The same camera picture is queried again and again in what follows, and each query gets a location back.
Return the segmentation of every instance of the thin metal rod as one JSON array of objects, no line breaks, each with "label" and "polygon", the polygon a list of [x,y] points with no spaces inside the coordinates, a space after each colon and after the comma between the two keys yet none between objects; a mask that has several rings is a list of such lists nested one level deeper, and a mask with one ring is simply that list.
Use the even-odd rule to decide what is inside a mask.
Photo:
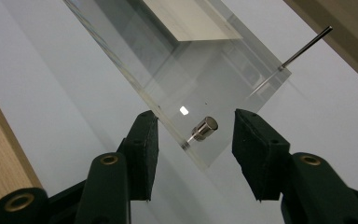
[{"label": "thin metal rod", "polygon": [[328,26],[325,28],[320,34],[318,34],[315,38],[313,38],[304,48],[299,50],[295,55],[293,55],[289,60],[287,60],[285,63],[283,63],[281,66],[279,66],[279,70],[282,71],[289,63],[294,61],[298,56],[300,56],[302,53],[304,53],[307,49],[312,47],[316,42],[318,42],[320,39],[322,39],[325,35],[330,33],[330,31],[333,30],[333,27]]}]

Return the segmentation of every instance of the metal pin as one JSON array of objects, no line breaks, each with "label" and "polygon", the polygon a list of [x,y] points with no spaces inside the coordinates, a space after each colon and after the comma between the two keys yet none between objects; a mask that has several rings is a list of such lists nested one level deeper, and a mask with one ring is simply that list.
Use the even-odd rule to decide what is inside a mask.
[{"label": "metal pin", "polygon": [[206,117],[202,120],[202,122],[199,123],[199,125],[197,125],[197,127],[193,129],[193,131],[191,132],[191,137],[199,142],[203,141],[206,137],[216,131],[217,128],[218,125],[216,120],[211,117]]},{"label": "metal pin", "polygon": [[298,56],[300,56],[302,53],[304,53],[307,49],[312,47],[316,42],[318,42],[320,39],[322,39],[325,35],[330,33],[330,31],[333,30],[333,27],[328,26],[325,28],[320,34],[318,34],[315,38],[313,38],[304,48],[299,50],[295,55],[293,55],[289,60],[287,60],[285,63],[283,63],[281,66],[278,67],[280,71],[282,71],[289,63],[294,61]]}]

